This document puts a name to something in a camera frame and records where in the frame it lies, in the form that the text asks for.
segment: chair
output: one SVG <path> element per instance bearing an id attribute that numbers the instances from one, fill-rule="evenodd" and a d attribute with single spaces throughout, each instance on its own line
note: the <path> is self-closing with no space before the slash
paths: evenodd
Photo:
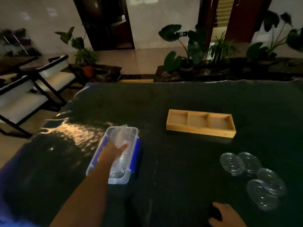
<path id="1" fill-rule="evenodd" d="M 58 97 L 63 105 L 66 104 L 66 101 L 62 98 L 60 93 L 64 91 L 66 88 L 73 89 L 82 89 L 83 87 L 71 87 L 70 85 L 76 82 L 81 83 L 83 86 L 82 79 L 78 76 L 77 72 L 74 71 L 74 68 L 67 61 L 68 55 L 55 57 L 49 59 L 50 63 L 37 68 L 36 72 L 39 73 L 40 79 L 36 81 L 39 87 L 45 92 L 52 92 Z M 69 68 L 73 73 L 70 72 L 61 72 L 61 70 L 65 68 Z"/>
<path id="2" fill-rule="evenodd" d="M 41 94 L 30 93 L 37 87 Z M 15 137 L 30 138 L 31 133 L 19 126 L 33 114 L 43 108 L 47 101 L 56 103 L 35 83 L 32 76 L 22 76 L 20 79 L 0 88 L 0 123 L 7 123 L 23 134 L 8 133 L 0 129 L 0 133 Z"/>

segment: dark green tablecloth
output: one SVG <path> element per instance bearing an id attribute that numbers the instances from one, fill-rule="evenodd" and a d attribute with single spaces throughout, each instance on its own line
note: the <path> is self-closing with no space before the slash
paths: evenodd
<path id="1" fill-rule="evenodd" d="M 169 109 L 232 114 L 233 139 L 167 131 Z M 140 165 L 127 185 L 109 185 L 105 226 L 204 226 L 212 201 L 231 204 L 248 227 L 303 226 L 303 83 L 99 84 L 76 95 L 20 153 L 6 182 L 13 213 L 48 225 L 85 178 L 107 127 L 134 126 Z M 224 152 L 247 151 L 287 187 L 277 210 L 248 197 L 255 176 L 231 176 Z"/>

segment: wooden tray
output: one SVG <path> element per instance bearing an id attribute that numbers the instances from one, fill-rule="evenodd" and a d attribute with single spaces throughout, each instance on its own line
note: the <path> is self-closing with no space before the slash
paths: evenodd
<path id="1" fill-rule="evenodd" d="M 236 128 L 231 114 L 169 109 L 166 129 L 233 138 Z"/>

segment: potted plant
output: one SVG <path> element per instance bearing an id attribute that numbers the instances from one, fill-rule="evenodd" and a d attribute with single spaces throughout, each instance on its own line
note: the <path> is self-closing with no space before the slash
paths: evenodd
<path id="1" fill-rule="evenodd" d="M 180 68 L 180 76 L 186 77 L 191 73 L 193 66 L 199 64 L 205 54 L 205 38 L 206 31 L 196 25 L 196 31 L 189 30 L 187 36 L 189 38 L 187 48 L 180 41 L 180 34 L 176 33 L 181 29 L 179 24 L 167 25 L 159 31 L 159 36 L 166 41 L 179 41 L 186 51 L 186 57 L 177 56 L 176 52 L 171 51 L 164 60 L 164 68 L 166 72 L 174 71 Z"/>
<path id="2" fill-rule="evenodd" d="M 283 20 L 284 23 L 280 33 L 278 34 L 278 37 L 276 38 L 276 40 L 274 40 L 274 28 L 277 28 L 280 22 L 280 18 Z M 286 37 L 280 39 L 281 33 L 287 24 L 293 27 L 291 16 L 287 12 L 278 16 L 278 14 L 272 11 L 267 11 L 264 17 L 263 24 L 266 32 L 272 30 L 270 46 L 262 46 L 263 42 L 258 42 L 251 45 L 246 52 L 246 57 L 249 61 L 253 61 L 259 65 L 263 65 L 266 69 L 268 69 L 269 65 L 272 64 L 275 57 L 277 56 L 274 50 L 283 44 L 287 44 L 291 48 L 299 52 L 303 52 L 303 28 L 298 30 L 292 29 Z"/>
<path id="3" fill-rule="evenodd" d="M 233 41 L 225 41 L 225 31 L 220 38 L 215 39 L 214 44 L 209 48 L 209 55 L 214 65 L 227 64 L 229 58 L 235 54 L 236 48 Z"/>
<path id="4" fill-rule="evenodd" d="M 78 51 L 75 54 L 76 57 L 76 64 L 78 64 L 81 69 L 83 70 L 86 77 L 91 78 L 94 76 L 94 68 L 92 65 L 98 63 L 98 56 L 96 52 L 89 50 L 84 47 L 84 39 L 86 36 L 86 32 L 84 34 L 84 38 L 73 37 L 74 27 L 71 27 L 67 33 L 65 32 L 55 32 L 55 34 L 60 35 L 60 39 L 65 43 L 68 44 L 71 41 L 71 46 Z"/>

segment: tiled floor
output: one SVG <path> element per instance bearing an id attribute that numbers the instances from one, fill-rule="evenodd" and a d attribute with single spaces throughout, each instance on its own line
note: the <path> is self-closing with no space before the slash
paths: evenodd
<path id="1" fill-rule="evenodd" d="M 237 44 L 238 53 L 236 57 L 244 57 L 249 44 Z M 122 74 L 155 74 L 157 67 L 162 65 L 166 55 L 170 51 L 176 51 L 178 55 L 185 56 L 185 50 L 179 48 L 161 48 L 161 49 L 140 49 L 140 50 L 113 50 L 99 52 L 99 63 L 122 67 Z M 276 50 L 279 57 L 303 58 L 303 53 L 296 52 L 286 45 L 280 46 Z M 47 59 L 60 56 L 62 54 L 53 54 L 42 56 L 38 60 L 24 66 L 36 67 L 48 63 Z M 69 62 L 74 62 L 73 54 L 69 55 Z M 71 97 L 74 92 L 66 90 L 63 94 L 65 97 Z M 45 119 L 52 118 L 56 113 L 41 110 L 26 121 L 22 128 L 31 133 L 36 133 L 40 127 L 45 124 Z M 27 140 L 7 137 L 0 134 L 0 168 L 16 153 Z"/>

